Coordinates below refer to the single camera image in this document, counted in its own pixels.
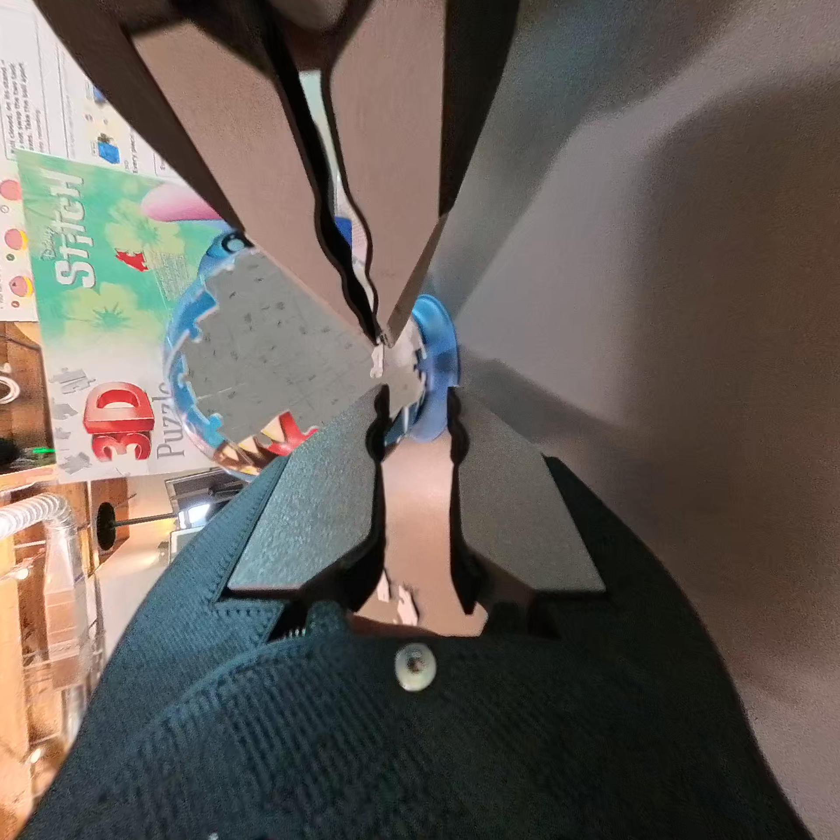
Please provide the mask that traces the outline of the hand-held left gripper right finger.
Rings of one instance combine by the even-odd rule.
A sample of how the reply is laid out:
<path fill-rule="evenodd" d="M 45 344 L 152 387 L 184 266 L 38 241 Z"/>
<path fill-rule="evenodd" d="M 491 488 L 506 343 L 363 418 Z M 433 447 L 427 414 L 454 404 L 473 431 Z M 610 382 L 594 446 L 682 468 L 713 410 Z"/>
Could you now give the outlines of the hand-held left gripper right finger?
<path fill-rule="evenodd" d="M 464 387 L 447 394 L 450 574 L 464 613 L 602 597 L 605 583 L 539 448 Z"/>

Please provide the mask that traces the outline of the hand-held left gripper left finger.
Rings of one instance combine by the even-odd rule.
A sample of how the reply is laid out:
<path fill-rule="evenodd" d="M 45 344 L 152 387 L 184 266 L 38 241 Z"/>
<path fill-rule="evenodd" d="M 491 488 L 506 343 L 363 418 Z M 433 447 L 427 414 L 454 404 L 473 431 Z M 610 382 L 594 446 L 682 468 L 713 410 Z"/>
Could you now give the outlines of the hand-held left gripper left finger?
<path fill-rule="evenodd" d="M 229 594 L 358 611 L 385 560 L 390 393 L 375 387 L 286 459 L 227 580 Z"/>

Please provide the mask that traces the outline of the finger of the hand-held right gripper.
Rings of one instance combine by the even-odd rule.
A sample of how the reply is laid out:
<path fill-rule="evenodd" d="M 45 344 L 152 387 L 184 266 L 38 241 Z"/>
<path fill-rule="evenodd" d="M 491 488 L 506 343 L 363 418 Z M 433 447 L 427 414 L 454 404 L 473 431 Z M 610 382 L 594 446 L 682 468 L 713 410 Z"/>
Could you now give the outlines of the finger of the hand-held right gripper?
<path fill-rule="evenodd" d="M 192 22 L 133 44 L 247 238 L 375 343 L 371 305 L 327 207 L 326 157 L 300 144 L 272 71 Z"/>
<path fill-rule="evenodd" d="M 440 208 L 448 3 L 322 2 L 329 106 L 386 341 L 400 338 L 448 212 Z"/>

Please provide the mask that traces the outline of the blue cartoon puzzle ball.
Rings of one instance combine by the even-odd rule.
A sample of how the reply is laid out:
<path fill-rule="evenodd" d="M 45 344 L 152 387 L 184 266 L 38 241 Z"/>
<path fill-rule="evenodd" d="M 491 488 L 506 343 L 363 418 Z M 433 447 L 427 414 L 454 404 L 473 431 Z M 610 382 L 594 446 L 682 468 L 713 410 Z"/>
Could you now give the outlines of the blue cartoon puzzle ball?
<path fill-rule="evenodd" d="M 385 384 L 370 377 L 375 345 L 257 248 L 200 267 L 166 330 L 164 372 L 194 445 L 251 481 Z"/>

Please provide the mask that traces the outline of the colourful puzzle box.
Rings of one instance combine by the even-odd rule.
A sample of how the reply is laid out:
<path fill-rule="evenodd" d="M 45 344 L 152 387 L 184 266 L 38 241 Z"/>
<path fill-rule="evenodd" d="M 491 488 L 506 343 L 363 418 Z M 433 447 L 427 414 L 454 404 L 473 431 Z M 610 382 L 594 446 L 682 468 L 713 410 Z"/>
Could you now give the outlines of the colourful puzzle box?
<path fill-rule="evenodd" d="M 15 154 L 60 482 L 211 469 L 172 400 L 165 336 L 235 230 L 190 188 Z"/>

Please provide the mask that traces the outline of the grey framed light panel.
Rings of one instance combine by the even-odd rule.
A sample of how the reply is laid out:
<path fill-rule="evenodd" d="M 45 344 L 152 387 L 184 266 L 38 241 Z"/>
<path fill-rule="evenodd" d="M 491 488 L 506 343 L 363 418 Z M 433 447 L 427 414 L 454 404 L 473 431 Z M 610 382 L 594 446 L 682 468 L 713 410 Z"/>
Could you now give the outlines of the grey framed light panel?
<path fill-rule="evenodd" d="M 164 486 L 180 530 L 199 529 L 244 487 L 222 469 L 172 476 Z"/>

